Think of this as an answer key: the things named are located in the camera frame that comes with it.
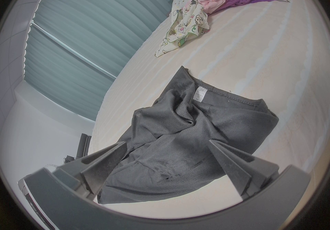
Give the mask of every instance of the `teal curtain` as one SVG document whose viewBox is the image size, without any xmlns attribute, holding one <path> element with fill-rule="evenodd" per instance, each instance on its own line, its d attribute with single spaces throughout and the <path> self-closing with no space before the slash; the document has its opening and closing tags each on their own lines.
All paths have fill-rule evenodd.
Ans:
<svg viewBox="0 0 330 230">
<path fill-rule="evenodd" d="M 113 80 L 170 10 L 170 0 L 41 0 L 27 40 L 25 80 L 95 120 Z"/>
</svg>

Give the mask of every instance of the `white tag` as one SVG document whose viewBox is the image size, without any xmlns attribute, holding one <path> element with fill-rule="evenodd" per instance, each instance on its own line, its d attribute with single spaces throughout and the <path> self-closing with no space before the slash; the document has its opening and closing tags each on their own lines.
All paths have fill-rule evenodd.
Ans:
<svg viewBox="0 0 330 230">
<path fill-rule="evenodd" d="M 197 90 L 194 94 L 194 97 L 192 99 L 196 100 L 198 102 L 201 102 L 201 101 L 203 101 L 206 92 L 207 92 L 207 89 L 200 86 L 197 88 Z"/>
</svg>

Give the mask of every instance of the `gray fabric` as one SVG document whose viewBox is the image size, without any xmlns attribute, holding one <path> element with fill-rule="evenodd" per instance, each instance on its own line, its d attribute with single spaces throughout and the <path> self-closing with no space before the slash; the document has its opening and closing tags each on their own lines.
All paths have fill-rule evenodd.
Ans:
<svg viewBox="0 0 330 230">
<path fill-rule="evenodd" d="M 193 100 L 196 89 L 206 92 Z M 119 141 L 126 157 L 113 170 L 99 203 L 155 201 L 183 195 L 225 173 L 206 145 L 219 140 L 252 154 L 278 118 L 264 100 L 250 100 L 217 89 L 181 67 L 151 107 L 134 112 Z"/>
</svg>

